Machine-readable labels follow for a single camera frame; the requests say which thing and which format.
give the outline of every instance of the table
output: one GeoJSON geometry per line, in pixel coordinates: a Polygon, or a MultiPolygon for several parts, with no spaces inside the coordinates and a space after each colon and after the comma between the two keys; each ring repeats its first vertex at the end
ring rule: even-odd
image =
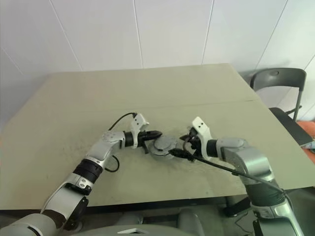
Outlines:
{"type": "MultiPolygon", "coordinates": [[[[38,209],[121,115],[179,137],[200,116],[219,137],[264,152],[285,189],[314,184],[315,166],[229,64],[53,74],[2,133],[0,209],[38,209]]],[[[117,130],[128,130],[124,119],[117,130]]],[[[126,148],[103,172],[90,206],[244,194],[238,177],[183,159],[159,162],[126,148]]]]}

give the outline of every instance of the gray chair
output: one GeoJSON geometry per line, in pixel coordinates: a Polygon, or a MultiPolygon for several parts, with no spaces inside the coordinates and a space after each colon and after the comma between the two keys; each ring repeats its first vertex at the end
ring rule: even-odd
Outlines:
{"type": "Polygon", "coordinates": [[[309,136],[297,123],[296,118],[301,108],[300,102],[302,92],[304,89],[306,79],[306,72],[297,68],[272,68],[258,71],[253,75],[251,79],[251,88],[254,91],[260,90],[266,87],[273,86],[288,86],[299,88],[299,94],[297,97],[295,108],[289,112],[284,112],[280,108],[270,108],[269,110],[279,120],[279,122],[287,129],[290,135],[300,145],[305,145],[312,142],[311,136],[309,136]],[[293,119],[288,114],[294,112],[293,119]]]}

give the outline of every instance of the robotic arm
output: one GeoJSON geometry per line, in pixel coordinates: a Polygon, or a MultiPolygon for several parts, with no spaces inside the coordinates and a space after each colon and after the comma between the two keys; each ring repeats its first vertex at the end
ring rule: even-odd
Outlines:
{"type": "MultiPolygon", "coordinates": [[[[218,157],[221,161],[232,164],[240,174],[253,177],[239,175],[257,217],[253,223],[255,235],[304,235],[288,197],[276,183],[267,157],[258,149],[251,147],[244,139],[212,139],[209,127],[199,117],[192,122],[189,135],[181,139],[185,140],[185,143],[190,142],[195,149],[194,155],[190,154],[191,157],[188,159],[193,160],[195,156],[197,160],[209,164],[212,157],[218,157]]],[[[184,154],[182,152],[180,155],[181,152],[178,150],[173,150],[171,153],[178,157],[183,157],[184,154]]]]}
{"type": "Polygon", "coordinates": [[[144,147],[146,151],[144,142],[162,135],[159,131],[145,131],[148,124],[141,114],[135,114],[130,132],[105,132],[48,198],[39,214],[28,215],[1,229],[1,235],[54,236],[61,229],[75,228],[89,203],[86,196],[91,193],[111,156],[125,147],[144,147]]]}

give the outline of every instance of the white wall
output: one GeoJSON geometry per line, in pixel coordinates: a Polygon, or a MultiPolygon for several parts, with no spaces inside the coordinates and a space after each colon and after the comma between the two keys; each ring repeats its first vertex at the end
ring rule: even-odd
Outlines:
{"type": "MultiPolygon", "coordinates": [[[[1,0],[0,127],[47,74],[229,62],[308,73],[300,119],[315,119],[314,0],[1,0]]],[[[297,91],[259,92],[292,109],[297,91]]]]}

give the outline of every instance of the wire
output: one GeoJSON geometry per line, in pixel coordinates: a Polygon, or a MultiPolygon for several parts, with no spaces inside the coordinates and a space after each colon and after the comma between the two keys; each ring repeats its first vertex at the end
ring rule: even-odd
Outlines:
{"type": "Polygon", "coordinates": [[[137,113],[135,113],[135,112],[129,112],[129,113],[127,113],[127,114],[124,114],[122,117],[120,117],[117,121],[115,121],[115,123],[108,129],[108,130],[112,130],[114,127],[115,127],[115,125],[119,122],[119,121],[121,121],[122,120],[122,118],[124,118],[124,117],[126,117],[126,116],[129,116],[129,115],[133,115],[134,117],[137,115],[137,113]]]}
{"type": "Polygon", "coordinates": [[[231,169],[231,168],[228,168],[228,167],[225,167],[225,166],[222,166],[222,165],[219,165],[219,164],[216,164],[216,163],[213,163],[211,161],[207,161],[206,159],[204,158],[200,158],[200,157],[196,157],[194,155],[192,155],[187,149],[186,149],[186,144],[189,140],[189,137],[185,139],[184,143],[183,143],[183,150],[186,151],[192,158],[198,160],[198,161],[201,161],[203,163],[206,163],[210,166],[213,166],[213,167],[216,167],[216,168],[219,168],[219,169],[222,169],[222,170],[225,170],[225,171],[229,171],[231,172],[232,174],[234,175],[238,175],[238,176],[243,176],[243,177],[246,177],[246,178],[250,178],[250,179],[253,179],[253,180],[256,180],[258,182],[261,182],[261,183],[264,183],[264,184],[267,184],[269,187],[271,188],[274,188],[276,190],[278,190],[279,192],[281,193],[284,193],[285,194],[285,191],[277,186],[275,186],[274,184],[266,181],[266,180],[263,180],[261,178],[258,178],[258,177],[255,177],[255,176],[252,176],[252,175],[248,175],[246,173],[243,173],[243,172],[240,172],[240,171],[237,171],[237,170],[234,170],[234,169],[231,169]]]}
{"type": "MultiPolygon", "coordinates": [[[[137,113],[136,112],[129,112],[129,113],[124,114],[117,121],[115,121],[115,123],[113,123],[113,125],[108,130],[109,131],[112,130],[119,121],[121,121],[124,117],[129,116],[129,115],[132,115],[133,117],[135,117],[137,115],[137,113]]],[[[117,161],[117,168],[114,169],[114,170],[110,170],[110,169],[105,167],[105,170],[108,171],[108,172],[114,173],[114,172],[116,172],[119,169],[120,162],[119,162],[119,160],[118,160],[118,158],[116,156],[112,155],[112,157],[117,161]]]]}
{"type": "Polygon", "coordinates": [[[108,172],[114,173],[114,172],[116,172],[116,171],[119,169],[120,163],[119,163],[119,160],[118,160],[117,157],[115,157],[114,155],[112,155],[112,157],[117,161],[117,168],[114,169],[114,170],[110,170],[110,169],[108,169],[108,168],[105,167],[105,170],[108,171],[108,172]]]}
{"type": "Polygon", "coordinates": [[[234,224],[236,224],[238,227],[240,227],[241,230],[243,230],[245,233],[252,233],[250,231],[245,230],[238,222],[243,219],[245,216],[248,215],[248,212],[246,212],[246,214],[242,215],[237,221],[234,222],[234,224]]]}

